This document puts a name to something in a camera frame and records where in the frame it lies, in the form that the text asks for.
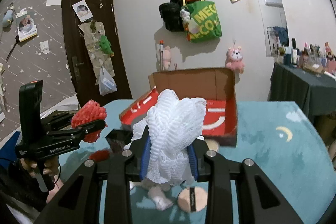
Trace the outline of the person's left hand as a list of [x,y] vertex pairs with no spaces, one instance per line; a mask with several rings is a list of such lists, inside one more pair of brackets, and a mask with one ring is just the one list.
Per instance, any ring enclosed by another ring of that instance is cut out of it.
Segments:
[[38,167],[37,163],[34,161],[29,161],[27,159],[20,159],[21,165],[24,170],[26,170],[31,177],[36,177],[37,169],[40,170],[40,173],[44,175],[49,175],[51,177],[57,176],[59,174],[59,157],[55,156],[49,158],[44,163],[43,169]]

